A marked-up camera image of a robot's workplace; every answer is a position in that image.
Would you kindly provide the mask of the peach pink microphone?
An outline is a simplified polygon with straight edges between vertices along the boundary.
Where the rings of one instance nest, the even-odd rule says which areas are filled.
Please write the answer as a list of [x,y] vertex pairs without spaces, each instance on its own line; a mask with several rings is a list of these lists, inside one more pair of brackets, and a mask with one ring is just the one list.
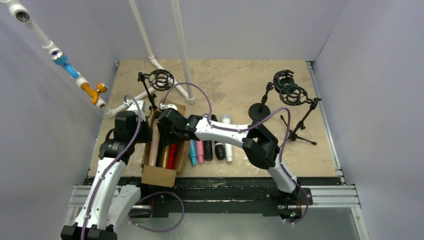
[[158,128],[158,120],[155,119],[152,125],[152,140],[150,142],[149,156],[148,156],[148,165],[153,167],[156,165],[159,142],[160,142],[160,133]]

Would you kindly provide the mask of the red glitter microphone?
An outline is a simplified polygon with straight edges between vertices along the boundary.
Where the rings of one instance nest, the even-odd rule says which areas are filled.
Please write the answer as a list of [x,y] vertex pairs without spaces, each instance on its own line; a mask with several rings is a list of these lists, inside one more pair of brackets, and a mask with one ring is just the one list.
[[174,169],[177,147],[178,147],[177,143],[173,143],[169,147],[167,168],[170,170]]

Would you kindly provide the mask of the blue microphone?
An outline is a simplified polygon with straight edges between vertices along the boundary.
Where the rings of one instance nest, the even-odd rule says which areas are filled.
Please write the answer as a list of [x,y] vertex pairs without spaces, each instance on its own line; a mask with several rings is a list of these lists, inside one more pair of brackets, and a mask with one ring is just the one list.
[[190,151],[189,158],[192,166],[197,165],[197,151],[196,151],[196,142],[194,140],[190,141]]

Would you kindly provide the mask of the gold microphone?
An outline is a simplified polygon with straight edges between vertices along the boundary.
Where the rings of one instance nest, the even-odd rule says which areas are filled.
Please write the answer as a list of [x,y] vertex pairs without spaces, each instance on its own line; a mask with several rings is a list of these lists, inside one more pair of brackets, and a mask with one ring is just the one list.
[[168,168],[169,154],[170,154],[170,146],[167,145],[162,149],[162,155],[161,155],[161,165],[160,166],[164,169]]

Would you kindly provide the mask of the black glitter microphone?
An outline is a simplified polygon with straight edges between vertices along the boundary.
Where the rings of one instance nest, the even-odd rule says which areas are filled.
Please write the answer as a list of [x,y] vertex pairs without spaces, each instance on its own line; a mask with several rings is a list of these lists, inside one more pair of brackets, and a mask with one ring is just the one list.
[[214,159],[213,148],[214,146],[211,140],[203,141],[203,156],[205,161],[212,161]]

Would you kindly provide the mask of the cardboard box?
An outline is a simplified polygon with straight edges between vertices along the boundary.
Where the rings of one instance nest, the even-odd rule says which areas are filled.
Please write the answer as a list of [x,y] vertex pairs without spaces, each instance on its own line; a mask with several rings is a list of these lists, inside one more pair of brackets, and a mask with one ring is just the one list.
[[171,134],[162,134],[161,127],[157,126],[157,119],[163,111],[157,108],[149,115],[149,124],[152,127],[152,141],[145,144],[141,163],[141,183],[152,186],[172,188],[177,176],[184,172],[189,160],[190,144],[187,141],[172,140]]

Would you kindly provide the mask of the tripod mic stand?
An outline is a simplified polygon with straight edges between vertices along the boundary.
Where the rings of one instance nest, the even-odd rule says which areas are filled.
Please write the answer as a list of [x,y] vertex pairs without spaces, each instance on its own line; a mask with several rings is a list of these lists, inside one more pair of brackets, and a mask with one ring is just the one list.
[[155,93],[152,93],[147,87],[146,82],[155,90],[159,92],[168,91],[175,83],[175,78],[171,72],[165,69],[156,69],[151,73],[138,73],[138,82],[142,82],[143,86],[147,92],[148,100],[151,104],[149,107],[150,111],[156,111],[158,108],[155,104],[155,98],[157,97]]
[[299,110],[305,110],[305,105],[309,106],[307,112],[302,118],[298,119],[298,122],[293,129],[291,129],[291,124],[289,123],[288,118],[284,117],[282,114],[280,115],[281,120],[283,120],[289,130],[289,134],[286,139],[292,142],[302,140],[316,146],[317,142],[301,137],[297,134],[297,132],[306,128],[305,120],[310,113],[317,108],[322,99],[320,97],[309,97],[307,91],[295,83],[285,84],[279,92],[279,98],[285,105],[291,107],[291,110],[295,110],[296,114]]

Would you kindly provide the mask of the plain black microphone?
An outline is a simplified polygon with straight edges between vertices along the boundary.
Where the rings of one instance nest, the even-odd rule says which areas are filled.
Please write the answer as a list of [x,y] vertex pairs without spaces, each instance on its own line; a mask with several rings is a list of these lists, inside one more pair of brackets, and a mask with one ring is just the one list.
[[218,160],[224,160],[226,158],[226,149],[222,142],[214,142],[215,156]]

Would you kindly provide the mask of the white microphone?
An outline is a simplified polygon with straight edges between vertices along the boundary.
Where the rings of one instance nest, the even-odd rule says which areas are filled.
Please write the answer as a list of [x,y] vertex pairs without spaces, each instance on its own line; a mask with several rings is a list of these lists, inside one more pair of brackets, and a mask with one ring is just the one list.
[[[225,124],[231,124],[231,117],[229,114],[224,114],[221,118],[221,122]],[[226,154],[226,163],[231,164],[233,162],[233,146],[231,144],[225,143],[225,154]]]

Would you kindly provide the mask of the round base mic stand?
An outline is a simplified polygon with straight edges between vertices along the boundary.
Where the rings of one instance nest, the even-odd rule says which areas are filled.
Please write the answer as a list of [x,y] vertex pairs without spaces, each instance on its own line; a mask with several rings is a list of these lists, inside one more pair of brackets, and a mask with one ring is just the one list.
[[269,81],[265,86],[265,94],[262,96],[260,102],[252,104],[248,109],[248,115],[253,121],[262,121],[271,114],[271,109],[267,105],[269,101],[270,92],[276,91],[279,93],[283,87],[289,83],[294,82],[294,72],[286,69],[276,72],[272,81]]

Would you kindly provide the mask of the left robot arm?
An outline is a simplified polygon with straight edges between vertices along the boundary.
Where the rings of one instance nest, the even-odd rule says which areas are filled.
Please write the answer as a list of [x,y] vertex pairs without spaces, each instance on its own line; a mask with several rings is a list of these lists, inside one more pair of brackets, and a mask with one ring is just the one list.
[[140,199],[141,190],[125,185],[114,194],[118,182],[135,151],[135,145],[148,143],[152,131],[144,112],[123,111],[116,115],[114,128],[99,147],[99,160],[87,199],[72,225],[60,233],[63,240],[116,240],[117,229],[130,208]]

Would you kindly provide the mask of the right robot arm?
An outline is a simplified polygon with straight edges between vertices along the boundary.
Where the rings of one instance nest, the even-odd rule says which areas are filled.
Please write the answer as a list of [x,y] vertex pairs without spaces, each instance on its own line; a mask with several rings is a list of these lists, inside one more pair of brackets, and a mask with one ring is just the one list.
[[297,177],[283,161],[283,148],[278,139],[263,124],[230,124],[213,121],[209,115],[183,116],[173,108],[163,110],[157,127],[164,146],[183,141],[214,141],[242,149],[251,165],[266,170],[277,189],[295,194],[300,189]]

